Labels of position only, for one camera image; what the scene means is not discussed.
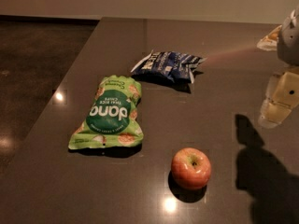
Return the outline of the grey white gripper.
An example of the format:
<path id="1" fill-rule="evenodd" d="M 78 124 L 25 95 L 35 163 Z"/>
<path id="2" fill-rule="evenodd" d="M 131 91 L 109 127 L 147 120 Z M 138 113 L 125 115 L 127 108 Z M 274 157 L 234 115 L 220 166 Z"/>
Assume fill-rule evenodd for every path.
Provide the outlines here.
<path id="1" fill-rule="evenodd" d="M 258 43 L 257 48 L 276 51 L 278 58 L 289 64 L 299 65 L 299 5 L 291 14 Z M 280 125 L 299 105 L 299 75 L 286 71 L 273 74 L 268 82 L 263 100 L 259 124 L 272 129 Z"/>

